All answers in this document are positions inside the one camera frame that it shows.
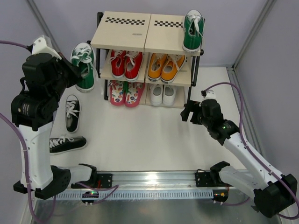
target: yellow shoe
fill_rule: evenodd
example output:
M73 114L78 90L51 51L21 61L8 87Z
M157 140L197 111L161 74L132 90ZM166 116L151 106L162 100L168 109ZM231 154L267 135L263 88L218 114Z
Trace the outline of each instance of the yellow shoe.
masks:
M185 60L185 55L168 55L167 62L161 72L161 81L166 84L173 82L178 71L184 66Z
M153 53L149 63L148 78L150 81L157 81L160 79L161 71L164 62L167 59L167 54L156 54Z

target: gray wall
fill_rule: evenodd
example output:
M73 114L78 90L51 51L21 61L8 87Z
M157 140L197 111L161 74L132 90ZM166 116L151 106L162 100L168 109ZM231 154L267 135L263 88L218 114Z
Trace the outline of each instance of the gray wall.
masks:
M265 157L283 173L292 173L297 180L298 12L298 0L277 1L237 68Z
M24 0L0 1L0 39L30 45L42 34ZM0 112L11 120L10 104L21 90L22 64L29 56L25 49L0 44ZM27 195L13 191L21 177L21 151L18 138L0 121L0 223L20 222Z
M185 15L198 9L206 18L201 66L233 64L265 0L35 0L62 52L93 37L103 11Z

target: shoe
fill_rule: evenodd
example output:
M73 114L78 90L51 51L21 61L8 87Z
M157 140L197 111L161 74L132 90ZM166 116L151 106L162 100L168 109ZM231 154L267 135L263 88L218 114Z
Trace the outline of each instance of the shoe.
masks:
M74 133L79 128L80 102L75 95L69 95L65 102L65 124L70 133Z
M145 83L128 83L128 90L125 105L127 107L136 107L139 105Z
M162 104L163 98L163 85L152 84L150 86L150 103L152 106L159 106Z
M127 51L126 54L126 79L134 82L138 79L139 70L143 60L142 52Z
M50 155L58 155L86 147L87 141L84 137L68 138L61 136L50 139Z
M168 55L167 62L161 72L161 81L165 84L173 82L178 72L184 66L185 59L185 55Z
M160 79L161 71L166 59L167 54L152 54L148 70L148 78L150 81L155 82Z
M125 75L125 50L111 51L111 70L114 78L121 78Z
M163 104L165 106L172 106L176 98L177 87L173 85L164 85Z
M124 82L112 81L110 84L110 102L114 106L121 106L125 103Z
M205 21L199 11L190 10L184 18L184 43L183 50L188 53L196 52L204 40L203 33Z
M76 84L77 90L80 92L93 90L97 71L94 67L95 53L92 47L88 43L78 44L71 52L71 63L80 68L83 78Z

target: checkered pattern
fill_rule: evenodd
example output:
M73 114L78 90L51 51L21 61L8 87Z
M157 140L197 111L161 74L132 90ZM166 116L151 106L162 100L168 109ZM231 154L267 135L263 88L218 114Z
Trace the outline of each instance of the checkered pattern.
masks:
M134 20L134 19L121 19L121 18L111 18L107 17L105 22L110 23L120 23L120 24L127 24L127 25L144 25L145 20Z
M158 21L155 20L155 26L161 26L161 27L183 27L183 23L182 22L171 22L171 21Z

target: black shoe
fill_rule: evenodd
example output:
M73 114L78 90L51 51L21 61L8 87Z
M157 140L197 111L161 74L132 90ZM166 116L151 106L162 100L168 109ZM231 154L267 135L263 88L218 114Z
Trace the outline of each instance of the black shoe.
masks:
M59 138L50 139L50 154L57 155L82 149L85 148L86 144L86 138L82 136L78 136L75 138L61 136Z
M79 128L80 102L75 95L69 95L65 103L65 124L70 133L74 133Z

